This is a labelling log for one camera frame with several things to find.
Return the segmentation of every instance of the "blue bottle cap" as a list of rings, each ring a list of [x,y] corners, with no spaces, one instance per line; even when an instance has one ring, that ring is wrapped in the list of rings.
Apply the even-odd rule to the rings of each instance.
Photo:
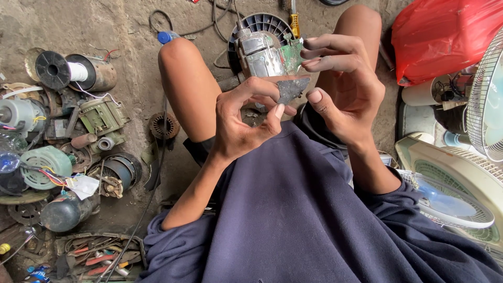
[[[166,44],[172,40],[171,35],[165,31],[161,31],[157,34],[157,40],[159,40],[160,43]]]

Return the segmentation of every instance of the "dirt floor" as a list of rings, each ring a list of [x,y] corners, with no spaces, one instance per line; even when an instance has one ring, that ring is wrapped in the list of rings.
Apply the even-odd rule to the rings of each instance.
[[[288,20],[288,14],[281,10],[279,2],[238,0],[237,4],[239,11],[245,15],[265,12]],[[308,36],[331,33],[341,13],[354,4],[365,4],[378,11],[385,31],[410,2],[412,1],[351,0],[338,7],[328,7],[318,0],[298,0],[297,11],[300,13],[301,32]],[[219,0],[219,3],[227,4],[223,0]],[[211,21],[211,4],[207,0],[200,0],[196,4],[187,0],[3,0],[0,9],[0,73],[6,77],[4,83],[30,82],[23,60],[26,51],[33,47],[62,54],[84,53],[91,56],[106,55],[105,51],[96,48],[118,48],[119,51],[112,53],[114,56],[120,55],[112,59],[118,82],[110,93],[122,101],[131,117],[131,122],[123,129],[130,139],[119,148],[140,157],[150,143],[148,119],[152,114],[162,111],[164,95],[157,68],[160,44],[148,23],[148,15],[154,9],[169,13],[175,31],[179,33],[196,30]],[[230,34],[235,21],[234,14],[225,15],[220,21],[222,32]],[[215,29],[209,28],[195,36],[193,42],[216,80],[230,77],[230,70],[218,69],[212,63],[226,47],[226,43],[217,37]],[[219,62],[225,64],[225,56]],[[374,123],[374,139],[378,149],[392,152],[398,86],[394,72],[388,70],[381,58],[377,62],[376,73],[386,86],[386,96]],[[314,86],[314,82],[315,80],[311,82],[309,88]],[[302,99],[292,103],[300,104]],[[175,149],[166,154],[162,184],[146,221],[155,213],[160,200],[183,192],[199,171],[199,166],[182,145],[186,137],[182,130],[176,139]],[[147,178],[148,172],[145,172],[140,184]],[[125,193],[122,199],[103,197],[101,212],[91,216],[86,226],[106,229],[107,225],[119,225],[126,228],[123,231],[127,231],[139,218],[148,196],[143,187],[138,185]],[[20,271],[13,270],[11,274],[25,274],[23,270],[26,266],[11,264],[8,267]]]

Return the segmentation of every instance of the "spool of white wire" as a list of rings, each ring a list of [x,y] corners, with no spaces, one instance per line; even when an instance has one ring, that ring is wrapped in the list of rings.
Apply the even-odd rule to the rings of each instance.
[[[81,63],[68,62],[70,67],[70,81],[72,82],[82,82],[88,78],[88,69]]]

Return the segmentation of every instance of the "green fan motor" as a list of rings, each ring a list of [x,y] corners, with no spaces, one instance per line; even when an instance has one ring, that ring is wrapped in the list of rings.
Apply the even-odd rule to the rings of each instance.
[[[53,146],[47,146],[25,152],[21,155],[21,162],[36,167],[47,166],[56,174],[70,176],[71,167],[75,164],[75,156],[68,156]],[[21,174],[25,183],[34,189],[48,190],[56,187],[47,176],[39,171],[21,168]]]

